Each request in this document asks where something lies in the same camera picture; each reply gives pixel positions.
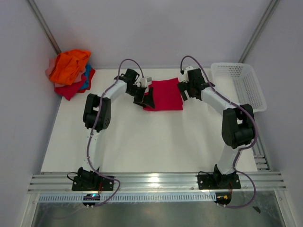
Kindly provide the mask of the left corner metal post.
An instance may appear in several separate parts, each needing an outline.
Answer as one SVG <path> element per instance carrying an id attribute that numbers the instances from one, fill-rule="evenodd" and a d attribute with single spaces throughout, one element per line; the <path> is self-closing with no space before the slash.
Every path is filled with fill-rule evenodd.
<path id="1" fill-rule="evenodd" d="M 33 15 L 35 16 L 36 20 L 38 21 L 42 31 L 46 35 L 50 45 L 52 46 L 53 50 L 55 51 L 56 54 L 61 53 L 61 49 L 53 36 L 46 20 L 44 19 L 39 7 L 37 6 L 36 2 L 34 0 L 26 0 L 29 8 L 31 9 Z"/>

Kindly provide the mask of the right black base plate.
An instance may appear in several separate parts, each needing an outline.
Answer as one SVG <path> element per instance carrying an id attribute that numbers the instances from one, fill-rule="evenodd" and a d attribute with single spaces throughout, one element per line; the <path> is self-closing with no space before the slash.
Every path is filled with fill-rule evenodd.
<path id="1" fill-rule="evenodd" d="M 228 177 L 227 180 L 215 180 L 214 175 L 211 174 L 198 175 L 197 183 L 200 190 L 241 189 L 241 183 L 237 174 Z"/>

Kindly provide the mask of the aluminium front rail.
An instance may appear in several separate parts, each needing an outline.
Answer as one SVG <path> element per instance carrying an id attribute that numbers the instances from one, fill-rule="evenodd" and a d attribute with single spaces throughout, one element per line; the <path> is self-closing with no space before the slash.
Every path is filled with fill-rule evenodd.
<path id="1" fill-rule="evenodd" d="M 72 180 L 66 173 L 32 176 L 28 193 L 68 193 Z M 196 173 L 110 173 L 121 182 L 120 192 L 197 192 Z M 279 172 L 248 172 L 258 191 L 286 190 Z"/>

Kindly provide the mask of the white perforated plastic basket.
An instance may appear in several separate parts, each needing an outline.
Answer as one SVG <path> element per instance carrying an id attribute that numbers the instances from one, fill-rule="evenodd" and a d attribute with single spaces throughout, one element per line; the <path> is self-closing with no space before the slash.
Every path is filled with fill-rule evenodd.
<path id="1" fill-rule="evenodd" d="M 267 109 L 267 104 L 252 66 L 244 63 L 213 63 L 211 78 L 218 91 L 233 102 L 250 104 L 255 113 Z"/>

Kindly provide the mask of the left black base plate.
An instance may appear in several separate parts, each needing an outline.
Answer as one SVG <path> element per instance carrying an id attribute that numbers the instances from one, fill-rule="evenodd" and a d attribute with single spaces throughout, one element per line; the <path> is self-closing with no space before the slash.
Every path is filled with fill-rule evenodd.
<path id="1" fill-rule="evenodd" d="M 114 181 L 99 175 L 84 178 L 83 176 L 75 176 L 72 184 L 72 191 L 113 191 Z"/>

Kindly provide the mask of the blue t-shirt in pile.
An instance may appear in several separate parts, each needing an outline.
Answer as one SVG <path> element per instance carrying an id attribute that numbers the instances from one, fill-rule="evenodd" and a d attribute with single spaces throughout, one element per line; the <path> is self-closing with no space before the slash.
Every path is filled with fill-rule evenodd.
<path id="1" fill-rule="evenodd" d="M 93 68 L 90 64 L 87 64 L 85 67 L 86 71 L 83 74 L 86 77 L 86 80 L 84 82 L 84 84 L 81 86 L 81 88 L 78 90 L 79 93 L 84 93 L 85 90 L 90 88 L 90 84 L 91 84 L 91 74 L 93 72 Z"/>

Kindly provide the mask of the red t-shirt at bottom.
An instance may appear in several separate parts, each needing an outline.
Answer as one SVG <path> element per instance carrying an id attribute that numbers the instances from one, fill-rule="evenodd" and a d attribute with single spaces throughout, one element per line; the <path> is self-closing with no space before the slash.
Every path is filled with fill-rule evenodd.
<path id="1" fill-rule="evenodd" d="M 93 69 L 93 72 L 91 74 L 92 77 L 91 77 L 90 88 L 92 85 L 92 79 L 93 79 L 95 72 L 96 71 Z M 55 87 L 54 91 L 55 91 L 55 93 L 63 96 L 66 100 L 70 101 L 77 93 L 79 93 L 78 90 L 84 84 L 85 80 L 86 80 L 86 77 L 82 74 L 79 82 L 73 83 L 71 85 L 66 85 L 63 87 Z"/>

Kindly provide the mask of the left controller board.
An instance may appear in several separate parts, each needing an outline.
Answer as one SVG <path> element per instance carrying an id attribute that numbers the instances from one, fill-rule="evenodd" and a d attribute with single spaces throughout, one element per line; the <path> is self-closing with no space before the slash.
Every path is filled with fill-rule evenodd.
<path id="1" fill-rule="evenodd" d="M 100 202 L 100 195 L 97 193 L 90 193 L 83 197 L 82 203 L 84 206 L 95 206 Z"/>

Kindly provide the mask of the magenta pink t-shirt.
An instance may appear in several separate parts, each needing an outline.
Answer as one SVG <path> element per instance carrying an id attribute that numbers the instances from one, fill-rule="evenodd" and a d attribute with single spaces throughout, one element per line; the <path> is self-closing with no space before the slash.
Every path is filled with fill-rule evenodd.
<path id="1" fill-rule="evenodd" d="M 153 88 L 153 100 L 155 108 L 144 107 L 143 110 L 155 111 L 182 111 L 183 101 L 178 89 L 178 78 L 152 81 L 149 88 Z"/>

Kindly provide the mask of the right controller board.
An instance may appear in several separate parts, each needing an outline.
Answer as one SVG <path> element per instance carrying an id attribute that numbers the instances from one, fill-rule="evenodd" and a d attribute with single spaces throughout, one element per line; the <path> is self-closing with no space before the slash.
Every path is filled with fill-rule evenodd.
<path id="1" fill-rule="evenodd" d="M 216 206 L 227 207 L 232 200 L 232 194 L 227 192 L 217 192 L 215 194 L 215 204 Z"/>

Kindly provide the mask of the controller board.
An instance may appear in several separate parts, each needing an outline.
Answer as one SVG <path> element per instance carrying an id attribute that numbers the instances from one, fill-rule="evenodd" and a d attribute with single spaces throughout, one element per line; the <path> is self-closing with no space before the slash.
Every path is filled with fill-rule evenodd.
<path id="1" fill-rule="evenodd" d="M 217 192 L 215 194 L 215 204 L 216 206 L 227 207 L 232 200 L 232 194 L 227 192 Z"/>
<path id="2" fill-rule="evenodd" d="M 100 195 L 97 193 L 90 193 L 83 197 L 82 203 L 84 206 L 95 206 L 100 202 Z"/>

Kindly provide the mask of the orange folded t-shirt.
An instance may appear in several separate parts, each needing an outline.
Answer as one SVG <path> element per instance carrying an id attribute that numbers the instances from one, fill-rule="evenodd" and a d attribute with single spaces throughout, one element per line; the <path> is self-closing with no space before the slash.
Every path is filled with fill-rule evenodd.
<path id="1" fill-rule="evenodd" d="M 49 79 L 53 83 L 71 85 L 85 69 L 91 56 L 87 50 L 73 49 L 57 55 Z"/>

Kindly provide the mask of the pink t-shirt under orange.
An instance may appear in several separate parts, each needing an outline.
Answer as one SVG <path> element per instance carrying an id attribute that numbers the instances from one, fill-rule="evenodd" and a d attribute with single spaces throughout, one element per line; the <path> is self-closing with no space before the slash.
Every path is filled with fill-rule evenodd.
<path id="1" fill-rule="evenodd" d="M 49 78 L 52 71 L 54 70 L 55 68 L 55 58 L 54 59 L 49 59 L 49 65 L 48 65 L 48 68 L 45 70 L 45 74 L 46 76 Z"/>

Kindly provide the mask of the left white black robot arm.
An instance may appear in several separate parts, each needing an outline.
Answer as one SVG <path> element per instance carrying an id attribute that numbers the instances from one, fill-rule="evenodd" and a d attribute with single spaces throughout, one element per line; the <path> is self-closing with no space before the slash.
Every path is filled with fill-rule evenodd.
<path id="1" fill-rule="evenodd" d="M 134 104 L 155 108 L 153 88 L 148 88 L 152 78 L 143 77 L 139 81 L 138 78 L 139 73 L 127 69 L 126 73 L 115 77 L 114 83 L 103 93 L 88 94 L 83 113 L 83 122 L 89 134 L 88 144 L 82 166 L 73 179 L 73 191 L 113 190 L 113 177 L 102 177 L 97 173 L 103 153 L 101 141 L 111 121 L 111 104 L 126 93 L 134 98 Z"/>

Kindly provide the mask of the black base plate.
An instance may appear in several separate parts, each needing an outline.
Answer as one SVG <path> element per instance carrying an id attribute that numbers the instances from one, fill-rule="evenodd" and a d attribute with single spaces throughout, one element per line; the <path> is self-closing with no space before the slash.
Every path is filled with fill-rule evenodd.
<path id="1" fill-rule="evenodd" d="M 197 183 L 200 190 L 241 189 L 241 183 L 237 174 L 228 177 L 227 180 L 215 180 L 214 175 L 211 174 L 198 175 Z"/>
<path id="2" fill-rule="evenodd" d="M 72 191 L 113 191 L 114 181 L 99 175 L 84 178 L 83 176 L 75 176 L 72 184 Z"/>

